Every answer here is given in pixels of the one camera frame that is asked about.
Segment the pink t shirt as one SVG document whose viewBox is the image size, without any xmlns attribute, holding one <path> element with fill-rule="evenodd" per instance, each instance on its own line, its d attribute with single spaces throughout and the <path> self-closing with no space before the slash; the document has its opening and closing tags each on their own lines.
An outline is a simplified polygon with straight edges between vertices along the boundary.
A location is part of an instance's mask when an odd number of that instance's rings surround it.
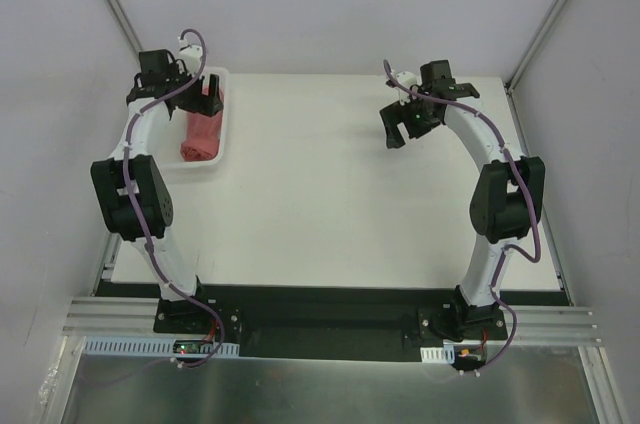
<svg viewBox="0 0 640 424">
<path fill-rule="evenodd" d="M 180 146 L 184 161 L 210 161 L 217 157 L 223 113 L 224 109 L 213 117 L 206 117 L 187 112 L 186 135 Z"/>
</svg>

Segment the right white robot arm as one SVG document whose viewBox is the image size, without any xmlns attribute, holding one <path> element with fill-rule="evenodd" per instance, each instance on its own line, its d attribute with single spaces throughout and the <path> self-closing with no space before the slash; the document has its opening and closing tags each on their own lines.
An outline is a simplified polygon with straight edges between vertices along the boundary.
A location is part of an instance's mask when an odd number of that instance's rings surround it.
<svg viewBox="0 0 640 424">
<path fill-rule="evenodd" d="M 436 336 L 461 342 L 489 330 L 503 318 L 500 286 L 512 253 L 531 262 L 541 258 L 538 224 L 545 164 L 507 143 L 488 116 L 471 83 L 459 83 L 446 60 L 423 65 L 418 75 L 383 64 L 395 102 L 380 112 L 389 149 L 403 147 L 439 126 L 452 131 L 471 156 L 479 176 L 469 215 L 476 233 L 467 272 L 452 302 L 429 320 Z"/>
</svg>

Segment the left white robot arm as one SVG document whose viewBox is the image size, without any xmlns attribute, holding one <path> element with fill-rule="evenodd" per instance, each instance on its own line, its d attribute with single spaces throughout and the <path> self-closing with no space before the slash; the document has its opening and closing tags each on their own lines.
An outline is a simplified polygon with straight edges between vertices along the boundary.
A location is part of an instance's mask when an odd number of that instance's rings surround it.
<svg viewBox="0 0 640 424">
<path fill-rule="evenodd" d="M 126 97 L 128 117 L 116 148 L 92 163 L 90 175 L 107 229 L 141 254 L 160 291 L 157 333 L 208 334 L 220 321 L 172 232 L 174 207 L 154 151 L 176 110 L 215 117 L 223 109 L 219 77 L 205 71 L 206 52 L 182 42 L 143 51 Z"/>
</svg>

